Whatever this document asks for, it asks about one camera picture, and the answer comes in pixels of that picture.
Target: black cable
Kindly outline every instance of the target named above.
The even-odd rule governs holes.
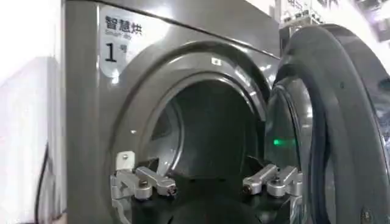
[[[46,144],[46,149],[44,151],[44,157],[43,157],[43,162],[42,162],[41,173],[40,173],[40,177],[39,177],[39,181],[38,181],[37,196],[35,197],[34,219],[35,219],[36,224],[39,224],[40,197],[41,197],[41,190],[42,190],[42,185],[43,185],[44,173],[46,171],[46,165],[48,163],[48,158],[49,158],[49,144]]]

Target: commercial dryer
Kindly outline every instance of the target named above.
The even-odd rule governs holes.
[[[348,30],[280,58],[278,25],[222,0],[66,1],[64,28],[69,223],[390,219],[388,75]]]

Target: white sticker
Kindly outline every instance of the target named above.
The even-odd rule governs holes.
[[[117,80],[141,51],[165,37],[169,27],[160,19],[104,6],[99,16],[101,71]]]

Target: green light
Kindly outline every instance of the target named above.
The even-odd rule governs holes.
[[[274,146],[278,147],[295,147],[296,141],[295,139],[291,140],[283,140],[283,139],[274,139]]]
[[[283,145],[283,141],[282,140],[280,140],[280,139],[275,139],[274,140],[274,146],[281,146],[281,145]]]

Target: open dryer door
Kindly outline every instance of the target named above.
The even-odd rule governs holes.
[[[296,32],[268,102],[264,155],[303,172],[305,222],[388,223],[390,79],[336,25]]]

